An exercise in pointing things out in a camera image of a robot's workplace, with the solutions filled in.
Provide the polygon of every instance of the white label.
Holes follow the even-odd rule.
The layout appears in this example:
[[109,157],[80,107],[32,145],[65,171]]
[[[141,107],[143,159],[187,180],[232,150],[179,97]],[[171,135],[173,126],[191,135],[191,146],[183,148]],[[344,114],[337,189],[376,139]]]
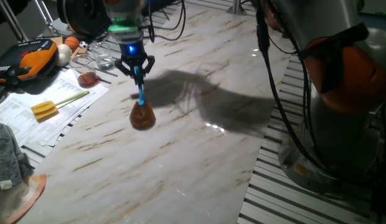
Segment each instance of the white label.
[[12,188],[11,180],[4,180],[0,182],[1,190],[6,190]]

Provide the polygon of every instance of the white egg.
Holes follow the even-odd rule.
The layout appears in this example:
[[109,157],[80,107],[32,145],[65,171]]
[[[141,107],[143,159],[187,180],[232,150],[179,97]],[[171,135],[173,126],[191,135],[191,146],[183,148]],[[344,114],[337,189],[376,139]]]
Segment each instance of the white egg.
[[70,60],[70,57],[66,57],[66,55],[64,54],[59,54],[56,60],[56,66],[63,67],[68,63],[69,60]]
[[60,44],[57,46],[57,50],[59,51],[59,56],[56,60],[56,66],[63,67],[68,63],[73,52],[71,51],[70,47],[65,44]]
[[69,58],[73,54],[70,47],[65,44],[60,44],[59,46],[57,46],[57,50],[59,51],[59,55],[63,54],[65,56],[68,56]]

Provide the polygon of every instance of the paper sheet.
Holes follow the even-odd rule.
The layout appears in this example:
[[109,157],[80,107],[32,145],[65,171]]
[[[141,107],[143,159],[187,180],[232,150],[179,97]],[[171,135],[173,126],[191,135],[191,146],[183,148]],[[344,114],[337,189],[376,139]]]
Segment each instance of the paper sheet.
[[[59,113],[56,116],[41,123],[35,120],[31,106],[44,101],[56,103],[85,90],[89,90],[90,94],[71,103],[59,105]],[[39,95],[10,94],[0,104],[0,123],[11,127],[19,146],[27,142],[44,146],[50,140],[52,144],[52,139],[59,136],[64,127],[107,91],[108,89],[101,84],[89,89],[82,88],[78,85],[72,70],[60,72],[53,84]]]

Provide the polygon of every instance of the blue led light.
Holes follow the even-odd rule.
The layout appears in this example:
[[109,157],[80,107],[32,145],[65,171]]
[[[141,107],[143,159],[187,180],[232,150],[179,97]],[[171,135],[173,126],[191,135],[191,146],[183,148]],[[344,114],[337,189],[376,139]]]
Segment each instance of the blue led light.
[[132,54],[133,52],[135,52],[135,47],[129,45],[129,46],[128,46],[128,50],[129,50],[129,52]]

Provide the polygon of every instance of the sticker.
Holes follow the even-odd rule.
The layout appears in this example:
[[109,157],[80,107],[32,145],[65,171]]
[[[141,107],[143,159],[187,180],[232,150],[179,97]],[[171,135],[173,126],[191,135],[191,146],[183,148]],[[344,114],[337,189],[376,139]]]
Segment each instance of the sticker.
[[11,180],[0,181],[1,190],[6,190],[12,188]]
[[308,176],[309,174],[309,169],[303,167],[301,164],[299,163],[296,163],[295,166],[294,166],[294,170],[297,171],[299,174],[303,175],[303,176]]
[[44,44],[42,44],[41,47],[45,47],[46,45],[48,45],[49,41],[47,40]]

